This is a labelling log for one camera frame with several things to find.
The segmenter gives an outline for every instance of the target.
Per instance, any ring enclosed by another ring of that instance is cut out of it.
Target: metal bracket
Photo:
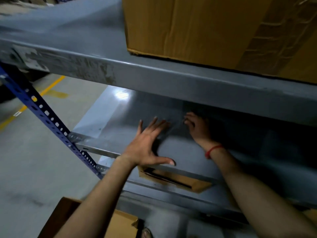
[[[43,124],[46,125],[94,174],[102,179],[102,174],[97,170],[96,162],[91,156],[79,150],[68,138],[69,129],[53,112],[42,96],[33,88],[26,77],[15,66],[1,63],[0,78],[14,95],[27,106]]]

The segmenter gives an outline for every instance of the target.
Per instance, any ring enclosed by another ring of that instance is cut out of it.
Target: yellow floor line
[[[49,85],[46,89],[44,89],[42,92],[40,92],[41,96],[44,96],[50,89],[52,89],[56,84],[58,84],[60,81],[62,81],[65,78],[64,75],[60,76],[57,80],[55,80],[51,85]],[[10,118],[6,119],[0,124],[0,130],[2,130],[4,127],[6,127],[8,124],[10,124],[17,116],[19,116],[23,111],[25,111],[27,107],[25,105],[22,106],[22,108],[19,109],[18,112],[16,112],[14,115],[12,115]]]

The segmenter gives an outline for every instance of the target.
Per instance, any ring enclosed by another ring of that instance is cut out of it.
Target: forearm
[[[134,165],[119,156],[105,177],[91,191],[55,236],[92,238],[104,236],[121,190]]]
[[[261,237],[315,237],[315,226],[263,182],[242,171],[225,149],[211,154],[242,212]]]

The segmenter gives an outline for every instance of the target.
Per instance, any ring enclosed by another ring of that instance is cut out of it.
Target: left hand
[[[137,134],[132,142],[126,147],[121,155],[121,158],[129,160],[134,166],[137,165],[154,165],[154,164],[170,164],[175,165],[174,161],[167,157],[158,157],[152,151],[152,145],[157,136],[166,128],[170,123],[162,120],[156,123],[155,117],[149,126],[142,132],[143,121],[140,120]]]

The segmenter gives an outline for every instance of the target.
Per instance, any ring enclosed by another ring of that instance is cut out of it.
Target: yellow floor marking
[[[64,75],[60,76],[57,80],[55,80],[51,85],[49,85],[46,89],[44,89],[42,92],[40,92],[41,96],[44,96],[49,92],[56,84],[58,84],[60,81],[62,81],[65,78]],[[0,130],[2,130],[4,127],[6,127],[8,124],[10,124],[17,116],[19,116],[23,111],[25,111],[27,107],[25,105],[22,106],[22,108],[19,109],[18,112],[16,112],[13,116],[6,119],[0,124]]]
[[[49,95],[49,96],[52,96],[52,97],[55,97],[55,98],[67,98],[68,97],[68,94],[67,93],[63,93],[63,92],[58,92],[58,91],[55,91],[54,89],[51,89],[49,90],[46,95]]]

